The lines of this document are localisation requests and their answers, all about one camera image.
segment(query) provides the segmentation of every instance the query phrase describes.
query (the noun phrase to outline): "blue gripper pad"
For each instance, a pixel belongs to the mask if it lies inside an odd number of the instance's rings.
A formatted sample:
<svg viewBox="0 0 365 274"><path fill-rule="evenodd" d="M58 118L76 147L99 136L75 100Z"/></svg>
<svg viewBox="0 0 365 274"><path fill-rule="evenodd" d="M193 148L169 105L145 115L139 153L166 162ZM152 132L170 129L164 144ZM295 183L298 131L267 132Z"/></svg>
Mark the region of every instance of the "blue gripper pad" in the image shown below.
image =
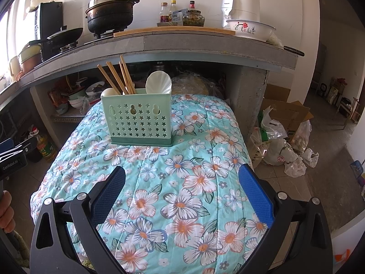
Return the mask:
<svg viewBox="0 0 365 274"><path fill-rule="evenodd" d="M253 174L249 165L244 164L238 171L238 180L257 217L270 228L274 222L273 204Z"/></svg>
<svg viewBox="0 0 365 274"><path fill-rule="evenodd" d="M97 185L103 184L102 190L99 192L95 200L93 200L90 208L91 212L91 224L93 228L96 228L98 224L104 223L110 210L117 197L119 196L124 184L125 184L125 171L122 167L117 166L113 172L109 175L107 180L98 182Z"/></svg>

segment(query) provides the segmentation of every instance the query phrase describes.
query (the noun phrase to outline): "cooking oil bottle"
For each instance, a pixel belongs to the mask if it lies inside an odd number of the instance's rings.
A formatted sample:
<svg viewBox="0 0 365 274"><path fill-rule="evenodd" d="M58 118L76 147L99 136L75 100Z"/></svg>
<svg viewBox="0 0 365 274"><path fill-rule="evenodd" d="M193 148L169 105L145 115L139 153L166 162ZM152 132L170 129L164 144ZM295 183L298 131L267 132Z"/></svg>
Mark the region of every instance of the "cooking oil bottle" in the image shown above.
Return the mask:
<svg viewBox="0 0 365 274"><path fill-rule="evenodd" d="M32 131L30 132L30 136L37 137L37 149L47 162L53 162L57 155L57 151L53 144L49 141L48 136L46 134L40 134L37 127L33 127Z"/></svg>

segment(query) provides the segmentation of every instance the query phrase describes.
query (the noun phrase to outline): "cardboard box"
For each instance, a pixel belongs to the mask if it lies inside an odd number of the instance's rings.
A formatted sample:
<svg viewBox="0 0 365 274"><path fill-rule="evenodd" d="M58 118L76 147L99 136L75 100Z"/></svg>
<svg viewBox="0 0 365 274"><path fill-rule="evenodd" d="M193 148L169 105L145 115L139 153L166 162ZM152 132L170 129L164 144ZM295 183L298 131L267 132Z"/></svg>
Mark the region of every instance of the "cardboard box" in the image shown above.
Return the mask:
<svg viewBox="0 0 365 274"><path fill-rule="evenodd" d="M264 99L260 110L265 110L269 106L273 108L270 117L280 121L288 134L287 141L291 141L299 125L303 121L311 119L313 115L310 108L305 107L299 101L287 103L290 89L278 87L276 85L266 85Z"/></svg>

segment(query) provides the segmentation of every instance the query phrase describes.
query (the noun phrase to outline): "kitchen counter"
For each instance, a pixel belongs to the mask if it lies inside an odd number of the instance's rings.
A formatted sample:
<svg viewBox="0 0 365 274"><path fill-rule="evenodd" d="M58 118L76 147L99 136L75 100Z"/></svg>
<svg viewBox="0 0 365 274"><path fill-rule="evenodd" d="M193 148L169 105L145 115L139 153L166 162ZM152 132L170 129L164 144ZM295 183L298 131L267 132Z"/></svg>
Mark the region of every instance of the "kitchen counter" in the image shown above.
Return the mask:
<svg viewBox="0 0 365 274"><path fill-rule="evenodd" d="M120 54L123 54L127 63L182 60L228 64L226 94L231 100L231 107L244 138L247 138L253 127L268 73L280 72L282 67L295 69L297 62L295 54L273 45L225 34L191 31L130 34L90 42L40 64L19 82L13 83L0 93L0 110L28 87L92 69L98 64L105 66L106 61L117 64ZM34 96L35 90L31 92L45 122L46 114L41 112L42 105ZM55 139L56 133L49 129L51 122L46 121L45 125Z"/></svg>

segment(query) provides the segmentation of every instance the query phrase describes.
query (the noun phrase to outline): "white appliance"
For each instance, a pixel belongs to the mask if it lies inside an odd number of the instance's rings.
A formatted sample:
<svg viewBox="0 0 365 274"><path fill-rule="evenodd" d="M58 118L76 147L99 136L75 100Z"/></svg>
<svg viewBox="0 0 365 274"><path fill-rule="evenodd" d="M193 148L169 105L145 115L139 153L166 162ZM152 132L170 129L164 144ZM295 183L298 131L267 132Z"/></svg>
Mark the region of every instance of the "white appliance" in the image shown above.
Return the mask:
<svg viewBox="0 0 365 274"><path fill-rule="evenodd" d="M222 0L223 22L227 20L249 20L260 22L260 0Z"/></svg>

